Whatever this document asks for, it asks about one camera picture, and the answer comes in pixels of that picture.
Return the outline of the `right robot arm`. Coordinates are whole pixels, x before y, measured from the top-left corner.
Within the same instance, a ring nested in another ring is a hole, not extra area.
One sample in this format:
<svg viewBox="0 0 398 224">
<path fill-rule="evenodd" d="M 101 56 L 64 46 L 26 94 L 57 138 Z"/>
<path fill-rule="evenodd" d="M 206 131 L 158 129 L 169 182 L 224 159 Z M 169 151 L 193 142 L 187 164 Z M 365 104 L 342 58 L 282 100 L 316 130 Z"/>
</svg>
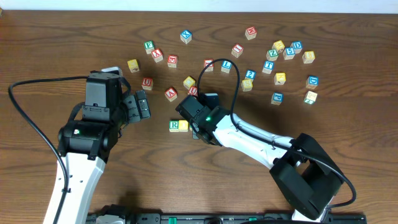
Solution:
<svg viewBox="0 0 398 224">
<path fill-rule="evenodd" d="M 272 134 L 194 96 L 186 97 L 176 110 L 205 143 L 241 151 L 266 166 L 294 207 L 294 220 L 324 219 L 344 178 L 314 138 L 304 133 L 297 138 Z"/>
</svg>

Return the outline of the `blue T block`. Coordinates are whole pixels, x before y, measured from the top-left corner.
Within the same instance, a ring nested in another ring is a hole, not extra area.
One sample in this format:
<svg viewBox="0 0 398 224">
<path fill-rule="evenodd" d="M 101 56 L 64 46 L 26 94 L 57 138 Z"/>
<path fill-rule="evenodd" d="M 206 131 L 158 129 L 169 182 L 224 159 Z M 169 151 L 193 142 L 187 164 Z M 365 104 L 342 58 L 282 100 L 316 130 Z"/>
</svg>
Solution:
<svg viewBox="0 0 398 224">
<path fill-rule="evenodd" d="M 266 60 L 262 68 L 262 73 L 271 74 L 273 69 L 274 69 L 274 62 Z"/>
</svg>

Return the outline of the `green R block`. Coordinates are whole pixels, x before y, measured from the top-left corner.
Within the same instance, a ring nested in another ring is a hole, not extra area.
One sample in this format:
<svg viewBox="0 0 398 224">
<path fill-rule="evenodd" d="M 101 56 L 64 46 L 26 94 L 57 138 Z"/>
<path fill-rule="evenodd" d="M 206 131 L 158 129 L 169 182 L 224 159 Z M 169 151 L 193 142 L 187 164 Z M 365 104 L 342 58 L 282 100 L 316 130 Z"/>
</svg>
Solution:
<svg viewBox="0 0 398 224">
<path fill-rule="evenodd" d="M 179 132 L 179 121 L 178 120 L 169 121 L 169 131 L 170 132 Z"/>
</svg>

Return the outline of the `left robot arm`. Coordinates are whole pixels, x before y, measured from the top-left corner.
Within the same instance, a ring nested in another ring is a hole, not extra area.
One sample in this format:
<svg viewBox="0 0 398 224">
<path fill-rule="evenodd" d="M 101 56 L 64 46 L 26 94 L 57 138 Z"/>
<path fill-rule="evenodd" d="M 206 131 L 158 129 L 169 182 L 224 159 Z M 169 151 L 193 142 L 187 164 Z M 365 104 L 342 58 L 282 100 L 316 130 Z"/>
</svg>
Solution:
<svg viewBox="0 0 398 224">
<path fill-rule="evenodd" d="M 118 67 L 92 71 L 85 100 L 70 113 L 58 132 L 61 160 L 45 223 L 84 223 L 96 185 L 121 131 L 150 118 L 146 93 L 131 92 Z"/>
</svg>

